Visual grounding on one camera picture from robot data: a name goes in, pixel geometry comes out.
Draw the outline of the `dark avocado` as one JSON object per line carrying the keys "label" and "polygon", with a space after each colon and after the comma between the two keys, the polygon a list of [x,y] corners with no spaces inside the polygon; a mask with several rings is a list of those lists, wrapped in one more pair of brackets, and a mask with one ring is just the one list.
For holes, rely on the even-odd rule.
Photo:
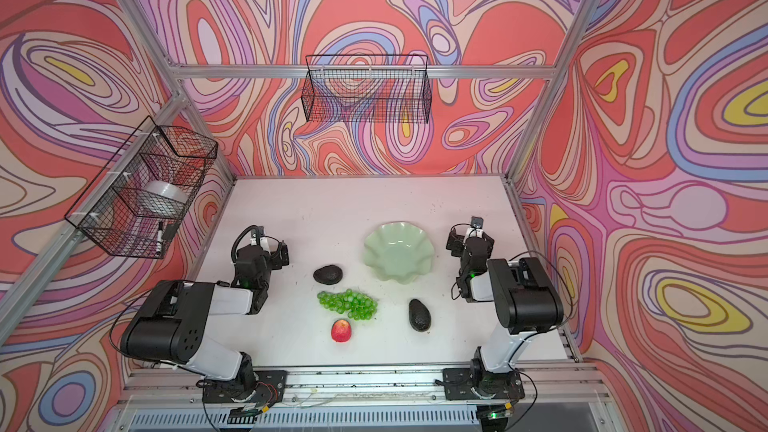
{"label": "dark avocado", "polygon": [[410,326],[417,332],[426,332],[431,328],[431,313],[419,299],[410,300],[408,304],[408,318]]}

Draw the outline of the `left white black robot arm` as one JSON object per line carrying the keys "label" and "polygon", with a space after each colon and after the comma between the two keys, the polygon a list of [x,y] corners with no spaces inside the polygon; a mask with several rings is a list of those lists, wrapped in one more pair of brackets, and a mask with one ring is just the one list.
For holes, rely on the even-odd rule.
{"label": "left white black robot arm", "polygon": [[284,265],[283,254],[246,245],[232,254],[234,278],[223,282],[162,281],[149,293],[120,337],[122,355],[169,363],[216,383],[255,387],[250,356],[207,335],[210,317],[255,315],[261,311],[271,274]]}

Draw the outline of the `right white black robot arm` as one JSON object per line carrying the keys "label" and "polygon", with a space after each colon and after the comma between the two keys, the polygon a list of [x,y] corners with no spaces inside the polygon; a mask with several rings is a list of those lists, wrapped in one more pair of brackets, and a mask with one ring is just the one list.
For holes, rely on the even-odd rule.
{"label": "right white black robot arm", "polygon": [[458,297],[468,303],[491,303],[497,325],[472,359],[472,373],[482,379],[509,374],[533,339],[564,323],[565,308],[535,251],[510,259],[492,256],[486,236],[458,238],[447,250],[459,259]]}

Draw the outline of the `dark avocado near left arm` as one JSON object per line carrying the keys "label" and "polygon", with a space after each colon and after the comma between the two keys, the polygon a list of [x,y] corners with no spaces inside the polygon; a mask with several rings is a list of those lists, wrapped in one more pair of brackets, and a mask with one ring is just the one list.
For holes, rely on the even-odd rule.
{"label": "dark avocado near left arm", "polygon": [[343,270],[337,265],[326,265],[313,272],[313,279],[322,285],[335,285],[343,279]]}

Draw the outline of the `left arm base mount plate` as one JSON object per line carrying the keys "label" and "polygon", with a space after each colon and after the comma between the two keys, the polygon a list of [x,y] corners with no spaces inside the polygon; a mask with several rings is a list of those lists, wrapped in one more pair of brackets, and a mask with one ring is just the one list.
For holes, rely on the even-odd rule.
{"label": "left arm base mount plate", "polygon": [[205,404],[274,405],[283,400],[287,378],[285,370],[257,370],[251,378],[239,375],[229,381],[200,379],[196,385],[202,390]]}

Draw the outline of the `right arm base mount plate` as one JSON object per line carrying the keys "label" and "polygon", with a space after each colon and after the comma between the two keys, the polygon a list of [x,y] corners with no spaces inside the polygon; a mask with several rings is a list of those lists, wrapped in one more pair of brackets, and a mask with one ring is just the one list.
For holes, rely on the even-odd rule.
{"label": "right arm base mount plate", "polygon": [[490,373],[468,367],[445,368],[435,384],[443,388],[449,401],[505,400],[516,403],[526,397],[517,371]]}

